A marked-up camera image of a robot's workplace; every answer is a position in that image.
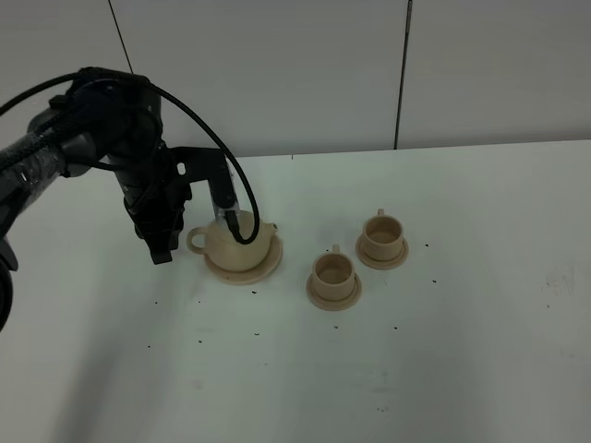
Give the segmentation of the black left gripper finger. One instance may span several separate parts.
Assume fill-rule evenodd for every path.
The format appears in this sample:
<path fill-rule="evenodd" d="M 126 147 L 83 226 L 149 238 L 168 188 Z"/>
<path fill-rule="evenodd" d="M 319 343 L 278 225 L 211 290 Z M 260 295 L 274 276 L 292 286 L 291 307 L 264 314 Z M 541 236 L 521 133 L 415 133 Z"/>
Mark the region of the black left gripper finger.
<path fill-rule="evenodd" d="M 174 251 L 179 246 L 179 235 L 184 229 L 183 221 L 174 221 L 163 230 L 164 246 L 167 252 Z"/>
<path fill-rule="evenodd" d="M 152 262 L 155 265 L 168 263 L 173 260 L 170 247 L 171 231 L 169 229 L 154 232 L 141 230 L 140 236 L 147 244 Z"/>

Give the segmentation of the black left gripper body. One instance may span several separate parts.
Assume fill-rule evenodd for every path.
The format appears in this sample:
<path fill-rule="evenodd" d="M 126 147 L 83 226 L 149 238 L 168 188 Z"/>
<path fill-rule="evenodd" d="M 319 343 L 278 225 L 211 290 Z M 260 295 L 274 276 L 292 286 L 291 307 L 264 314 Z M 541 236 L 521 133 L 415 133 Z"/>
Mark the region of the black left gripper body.
<path fill-rule="evenodd" d="M 173 175 L 173 160 L 165 143 L 158 143 L 156 150 L 144 158 L 128 160 L 114 156 L 113 163 L 124 168 L 115 176 L 123 191 L 127 214 L 140 239 L 141 230 L 160 231 L 174 221 L 184 221 L 185 202 L 166 195 L 167 182 Z"/>

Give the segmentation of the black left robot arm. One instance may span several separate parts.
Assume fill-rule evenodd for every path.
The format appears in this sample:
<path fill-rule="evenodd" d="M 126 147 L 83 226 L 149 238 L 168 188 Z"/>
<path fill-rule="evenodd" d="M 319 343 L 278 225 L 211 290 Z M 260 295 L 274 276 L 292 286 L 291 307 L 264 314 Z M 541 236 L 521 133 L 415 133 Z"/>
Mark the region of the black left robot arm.
<path fill-rule="evenodd" d="M 52 78 L 2 105 L 6 114 L 28 98 L 68 83 L 35 116 L 26 134 L 1 151 L 1 319 L 9 317 L 18 260 L 7 235 L 17 217 L 57 177 L 91 169 L 115 173 L 137 236 L 156 264 L 171 261 L 190 197 L 163 142 L 163 93 L 147 78 L 88 67 Z"/>

